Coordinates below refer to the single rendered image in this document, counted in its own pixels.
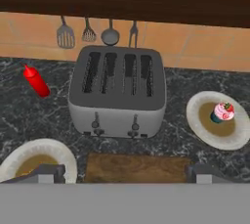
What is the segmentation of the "pink frosted cupcake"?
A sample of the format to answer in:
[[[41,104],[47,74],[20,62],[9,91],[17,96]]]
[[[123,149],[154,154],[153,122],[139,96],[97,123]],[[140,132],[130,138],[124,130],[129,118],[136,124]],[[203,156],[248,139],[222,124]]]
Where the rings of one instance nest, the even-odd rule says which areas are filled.
[[[210,118],[215,123],[221,123],[234,118],[234,106],[230,103],[219,103],[210,114]]]

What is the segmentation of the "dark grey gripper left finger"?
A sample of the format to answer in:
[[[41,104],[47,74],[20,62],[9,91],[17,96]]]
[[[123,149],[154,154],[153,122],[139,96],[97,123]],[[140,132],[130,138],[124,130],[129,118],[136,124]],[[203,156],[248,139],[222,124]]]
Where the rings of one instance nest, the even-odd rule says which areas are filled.
[[[9,179],[8,183],[64,184],[64,174],[63,164],[40,164],[27,175]]]

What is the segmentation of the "wooden cutting board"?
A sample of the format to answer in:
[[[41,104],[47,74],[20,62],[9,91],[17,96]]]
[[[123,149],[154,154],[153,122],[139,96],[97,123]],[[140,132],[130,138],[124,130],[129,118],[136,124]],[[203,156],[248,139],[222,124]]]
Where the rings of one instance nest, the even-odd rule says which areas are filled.
[[[87,183],[185,183],[187,157],[143,155],[88,155]]]

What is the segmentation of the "red squeeze bottle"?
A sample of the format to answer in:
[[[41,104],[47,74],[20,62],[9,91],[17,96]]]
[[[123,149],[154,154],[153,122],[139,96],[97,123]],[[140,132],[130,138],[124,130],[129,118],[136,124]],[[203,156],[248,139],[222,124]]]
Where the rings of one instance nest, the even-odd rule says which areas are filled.
[[[35,67],[25,65],[23,76],[40,97],[44,98],[50,95],[48,85]]]

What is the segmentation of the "grey slotted spatula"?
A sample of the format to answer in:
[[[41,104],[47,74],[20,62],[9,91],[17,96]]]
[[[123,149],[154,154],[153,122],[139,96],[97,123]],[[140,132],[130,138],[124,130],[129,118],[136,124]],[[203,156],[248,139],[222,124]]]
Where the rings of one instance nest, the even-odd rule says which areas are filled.
[[[75,36],[73,29],[66,24],[64,16],[61,16],[62,25],[57,29],[57,43],[60,48],[73,49]]]

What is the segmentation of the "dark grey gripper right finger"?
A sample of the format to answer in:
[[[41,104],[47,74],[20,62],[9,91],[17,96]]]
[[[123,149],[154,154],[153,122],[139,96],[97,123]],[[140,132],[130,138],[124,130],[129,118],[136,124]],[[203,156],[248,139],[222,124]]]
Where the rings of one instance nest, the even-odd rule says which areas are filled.
[[[230,180],[215,167],[209,164],[196,163],[186,167],[188,183],[194,184],[215,184],[230,183]]]

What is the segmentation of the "grey whisk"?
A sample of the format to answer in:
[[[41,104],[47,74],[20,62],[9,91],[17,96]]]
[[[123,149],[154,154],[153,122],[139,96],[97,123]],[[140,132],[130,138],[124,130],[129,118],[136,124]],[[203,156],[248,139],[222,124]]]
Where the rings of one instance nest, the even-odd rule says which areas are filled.
[[[95,31],[91,28],[89,19],[85,19],[85,28],[82,33],[82,40],[86,42],[95,42],[97,39],[97,35]]]

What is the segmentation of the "grey ladle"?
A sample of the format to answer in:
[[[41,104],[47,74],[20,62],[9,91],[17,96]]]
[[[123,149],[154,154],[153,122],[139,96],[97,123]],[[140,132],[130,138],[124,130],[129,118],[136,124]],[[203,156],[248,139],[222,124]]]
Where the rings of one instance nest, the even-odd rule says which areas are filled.
[[[101,39],[102,42],[107,46],[114,46],[118,43],[120,34],[113,28],[112,20],[109,20],[109,28],[104,30]]]

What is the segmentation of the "grey meat fork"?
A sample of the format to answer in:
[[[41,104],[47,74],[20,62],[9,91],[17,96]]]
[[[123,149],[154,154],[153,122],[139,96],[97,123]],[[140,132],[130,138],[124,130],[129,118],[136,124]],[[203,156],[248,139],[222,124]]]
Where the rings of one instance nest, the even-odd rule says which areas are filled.
[[[130,34],[129,34],[129,46],[132,47],[137,47],[138,43],[138,28],[137,28],[137,22],[133,21],[132,27],[130,29]]]

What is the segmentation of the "white plate with brown centre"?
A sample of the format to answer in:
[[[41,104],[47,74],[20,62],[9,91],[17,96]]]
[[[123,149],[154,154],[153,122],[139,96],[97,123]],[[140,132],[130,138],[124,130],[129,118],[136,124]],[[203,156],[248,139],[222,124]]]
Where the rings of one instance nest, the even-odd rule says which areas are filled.
[[[215,123],[211,113],[219,103],[234,107],[234,118]],[[250,118],[233,98],[215,91],[202,91],[187,103],[187,122],[191,130],[207,145],[224,151],[239,150],[250,141]]]
[[[72,151],[54,139],[36,139],[13,150],[0,164],[0,182],[25,175],[39,164],[63,164],[65,182],[75,183],[77,162]]]

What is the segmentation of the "grey four-slot toaster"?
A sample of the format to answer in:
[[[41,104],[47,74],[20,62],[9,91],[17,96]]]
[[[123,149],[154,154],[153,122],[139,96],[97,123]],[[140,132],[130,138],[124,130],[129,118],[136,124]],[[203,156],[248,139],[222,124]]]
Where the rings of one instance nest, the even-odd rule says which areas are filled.
[[[153,137],[166,109],[160,54],[126,47],[83,48],[70,80],[68,106],[73,125],[81,134]]]

